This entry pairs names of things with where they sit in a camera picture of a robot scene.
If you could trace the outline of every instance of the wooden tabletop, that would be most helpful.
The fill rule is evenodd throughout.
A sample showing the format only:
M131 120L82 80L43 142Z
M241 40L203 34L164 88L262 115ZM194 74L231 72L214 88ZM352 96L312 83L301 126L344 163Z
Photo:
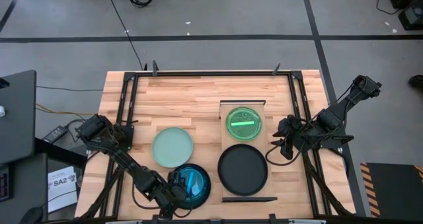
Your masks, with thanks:
M319 70L304 70L305 90L309 100L311 115L327 107L327 99ZM116 121L120 93L122 90L124 71L108 72L101 98L99 114L107 116L111 122ZM128 86L131 92L132 82ZM297 97L299 87L295 82ZM268 219L275 213L277 218L308 218L312 211L305 181L305 171L301 156L293 164L286 167L270 165L274 195L277 201L267 203L222 203L223 189L218 174L217 161L222 153L221 122L219 120L220 100L266 100L266 130L268 141L274 139L278 122L289 114L293 114L292 100L289 93L288 79L285 76L254 77L141 77L138 81L135 100L134 143L129 154L141 165L156 170L164 177L171 170L158 165L151 155L151 143L155 135L168 127L185 129L194 141L194 152L188 161L200 165L207 170L211 178L211 194L207 202L192 211L187 219ZM129 102L126 103L126 118ZM304 116L303 105L299 99L301 115ZM342 158L327 151L320 150L325 180L334 195L344 207L355 212L350 187L344 171ZM270 160L285 163L279 150L269 156ZM104 186L108 157L99 153L86 166L85 175L77 211L80 216L87 211ZM158 210L138 208L131 195L132 179L125 174L122 188L122 199L118 219L151 219ZM320 191L315 184L319 211L323 213ZM148 202L139 192L135 198L141 205L156 206ZM112 213L114 189L109 195L107 214ZM177 210L184 215L186 210Z

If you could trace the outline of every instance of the gray floor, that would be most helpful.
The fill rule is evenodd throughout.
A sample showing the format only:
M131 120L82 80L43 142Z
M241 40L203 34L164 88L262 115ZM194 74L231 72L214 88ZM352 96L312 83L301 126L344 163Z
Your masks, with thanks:
M12 0L0 0L0 18ZM153 0L137 9L114 0L132 36L234 34L311 35L303 0ZM396 15L376 0L310 0L320 35L403 35ZM381 7L393 11L388 0ZM19 0L1 38L125 36L110 0ZM378 98L351 111L347 133L354 167L362 161L423 166L423 94L407 85L422 74L423 41L322 41L337 95L359 75L383 84ZM321 69L312 40L197 40L134 42L144 63L160 69ZM128 42L0 43L0 76L35 69L38 85L101 89L107 71L139 69ZM100 92L38 89L37 102L52 110L96 112ZM37 111L36 135L75 119ZM78 147L66 136L58 145ZM74 207L51 215L69 218Z

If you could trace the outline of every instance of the orange and black stripes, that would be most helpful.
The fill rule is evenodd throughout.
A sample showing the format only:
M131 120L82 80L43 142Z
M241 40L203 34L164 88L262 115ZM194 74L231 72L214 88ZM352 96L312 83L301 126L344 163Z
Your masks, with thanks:
M362 170L364 188L365 188L365 192L367 193L367 199L369 201L371 216L379 217L381 215L381 212L379 211L379 206L377 204L376 193L373 187L373 182L371 181L369 167L367 166L366 163L361 163L360 169Z
M418 171L418 175L420 175L421 179L422 179L422 183L423 183L423 168L420 166L415 165L414 167L417 168Z

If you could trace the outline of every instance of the light green plate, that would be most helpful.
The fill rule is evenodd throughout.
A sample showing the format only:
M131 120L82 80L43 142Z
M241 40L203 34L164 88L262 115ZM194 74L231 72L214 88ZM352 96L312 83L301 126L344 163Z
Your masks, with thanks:
M152 150L159 165L174 168L191 157L193 148L191 136L184 129L166 128L154 137Z

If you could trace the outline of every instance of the white object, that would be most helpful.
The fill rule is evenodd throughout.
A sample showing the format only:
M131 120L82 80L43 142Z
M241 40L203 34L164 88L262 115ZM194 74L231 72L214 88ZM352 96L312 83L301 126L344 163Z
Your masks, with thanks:
M49 213L69 205L76 204L78 202L76 181L77 176L73 170L73 167L67 167L48 173Z
M0 117L6 115L5 108L3 106L0 106Z

